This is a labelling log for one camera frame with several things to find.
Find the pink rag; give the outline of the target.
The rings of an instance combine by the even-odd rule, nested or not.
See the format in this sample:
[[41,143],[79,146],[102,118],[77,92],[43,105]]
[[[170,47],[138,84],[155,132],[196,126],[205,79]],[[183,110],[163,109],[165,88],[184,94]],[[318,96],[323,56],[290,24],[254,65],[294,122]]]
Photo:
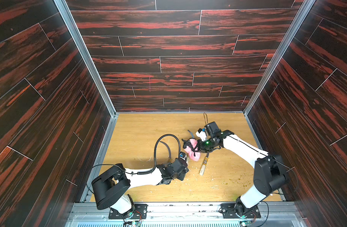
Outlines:
[[201,157],[201,153],[198,148],[198,141],[196,139],[188,139],[183,141],[183,149],[189,156],[189,158],[193,161],[198,161]]

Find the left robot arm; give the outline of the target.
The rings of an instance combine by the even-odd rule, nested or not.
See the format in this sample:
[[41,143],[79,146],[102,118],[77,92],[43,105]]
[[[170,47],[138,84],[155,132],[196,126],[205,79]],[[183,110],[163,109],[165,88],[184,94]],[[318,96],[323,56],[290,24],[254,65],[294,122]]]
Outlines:
[[174,179],[183,181],[188,171],[185,156],[176,158],[173,163],[157,165],[152,172],[149,169],[125,169],[122,164],[116,164],[92,181],[97,209],[110,208],[128,217],[135,210],[131,196],[126,193],[129,189],[170,184]]

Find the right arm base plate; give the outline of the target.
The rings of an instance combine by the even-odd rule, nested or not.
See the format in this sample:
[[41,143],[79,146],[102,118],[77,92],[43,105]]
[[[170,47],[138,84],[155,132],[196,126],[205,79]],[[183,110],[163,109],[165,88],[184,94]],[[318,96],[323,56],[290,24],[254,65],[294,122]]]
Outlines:
[[244,205],[236,203],[222,203],[220,204],[219,212],[223,215],[223,218],[260,218],[258,206],[252,208],[246,208]]

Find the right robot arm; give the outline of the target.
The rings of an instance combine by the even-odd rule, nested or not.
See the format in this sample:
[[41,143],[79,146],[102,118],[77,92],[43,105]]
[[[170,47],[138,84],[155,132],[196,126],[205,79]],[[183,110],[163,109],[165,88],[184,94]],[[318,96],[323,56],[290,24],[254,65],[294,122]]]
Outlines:
[[195,154],[211,153],[216,149],[225,148],[253,167],[253,186],[235,202],[235,213],[240,218],[247,217],[259,202],[289,181],[287,166],[283,164],[280,155],[270,155],[243,141],[233,132],[220,130],[215,122],[198,129],[196,136],[200,139],[193,146]]

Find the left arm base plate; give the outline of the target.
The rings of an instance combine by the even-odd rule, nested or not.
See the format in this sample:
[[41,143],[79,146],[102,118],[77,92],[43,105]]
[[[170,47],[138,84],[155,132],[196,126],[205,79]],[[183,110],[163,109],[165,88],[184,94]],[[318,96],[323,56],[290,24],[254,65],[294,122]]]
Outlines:
[[145,203],[135,203],[133,205],[128,205],[128,209],[123,209],[119,211],[117,208],[110,208],[108,219],[129,219],[129,220],[139,220],[146,219],[147,217],[148,204]]

